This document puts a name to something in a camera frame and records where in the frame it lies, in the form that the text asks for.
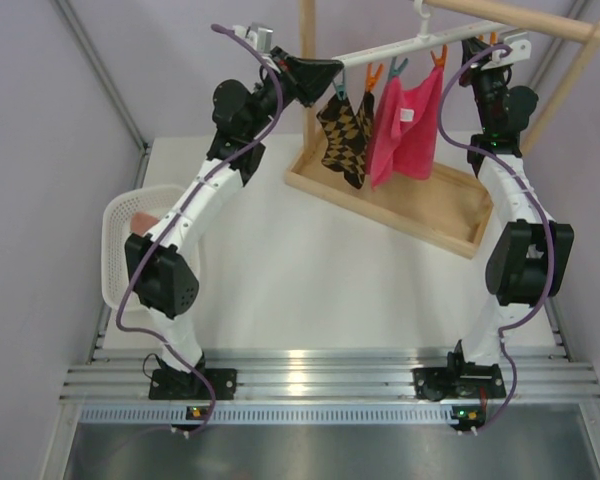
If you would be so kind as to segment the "white plastic clip hanger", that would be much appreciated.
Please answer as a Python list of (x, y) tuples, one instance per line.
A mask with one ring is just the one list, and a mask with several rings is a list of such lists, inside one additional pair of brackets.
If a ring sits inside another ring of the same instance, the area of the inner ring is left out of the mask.
[(482, 20), (438, 32), (418, 33), (414, 37), (398, 42), (335, 56), (333, 57), (333, 60), (341, 62), (345, 68), (351, 68), (391, 59), (393, 57), (404, 56), (421, 50), (433, 50), (439, 46), (460, 42), (481, 34), (492, 32), (501, 33), (514, 29), (515, 27), (511, 25)]

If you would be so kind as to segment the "brown yellow argyle sock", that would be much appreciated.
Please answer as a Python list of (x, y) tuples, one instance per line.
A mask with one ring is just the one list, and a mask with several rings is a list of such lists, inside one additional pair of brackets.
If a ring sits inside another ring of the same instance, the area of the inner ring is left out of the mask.
[(375, 96), (365, 91), (355, 115), (356, 136), (347, 143), (344, 177), (355, 189), (361, 189), (366, 176), (366, 156), (373, 133)]
[(363, 178), (364, 137), (349, 100), (334, 94), (316, 118), (327, 142), (322, 165), (337, 173)]

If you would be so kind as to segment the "magenta pink cloth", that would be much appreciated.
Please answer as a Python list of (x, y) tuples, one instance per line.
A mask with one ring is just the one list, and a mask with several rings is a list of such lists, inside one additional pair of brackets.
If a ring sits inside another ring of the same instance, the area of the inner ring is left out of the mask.
[(404, 89), (397, 76), (388, 81), (369, 147), (372, 187), (387, 182), (394, 173), (415, 180), (431, 176), (443, 79), (444, 69), (435, 67), (412, 89)]

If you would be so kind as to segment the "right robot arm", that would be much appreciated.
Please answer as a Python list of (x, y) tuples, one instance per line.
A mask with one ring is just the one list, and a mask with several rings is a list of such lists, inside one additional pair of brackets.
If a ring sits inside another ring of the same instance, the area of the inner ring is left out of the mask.
[(509, 84), (512, 65), (530, 53), (527, 41), (462, 42), (454, 82), (471, 87), (481, 131), (466, 145), (467, 161), (488, 191), (503, 230), (485, 267), (490, 294), (471, 332), (447, 355), (445, 367), (415, 376), (418, 395), (446, 398), (505, 397), (499, 367), (512, 331), (529, 323), (557, 294), (575, 234), (542, 207), (525, 171), (520, 135), (538, 96)]

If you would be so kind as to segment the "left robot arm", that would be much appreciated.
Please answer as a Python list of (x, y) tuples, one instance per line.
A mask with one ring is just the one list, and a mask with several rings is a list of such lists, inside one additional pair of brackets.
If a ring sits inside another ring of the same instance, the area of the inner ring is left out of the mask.
[(194, 399), (214, 390), (195, 333), (193, 305), (200, 282), (189, 265), (222, 207), (251, 180), (265, 152), (262, 143), (293, 102), (311, 107), (344, 65), (335, 59), (305, 59), (279, 47), (256, 53), (260, 79), (248, 89), (235, 79), (212, 95), (216, 133), (202, 166), (181, 197), (146, 232), (124, 244), (128, 286), (122, 299), (136, 296), (151, 315), (148, 335), (162, 346), (152, 372), (153, 399)]

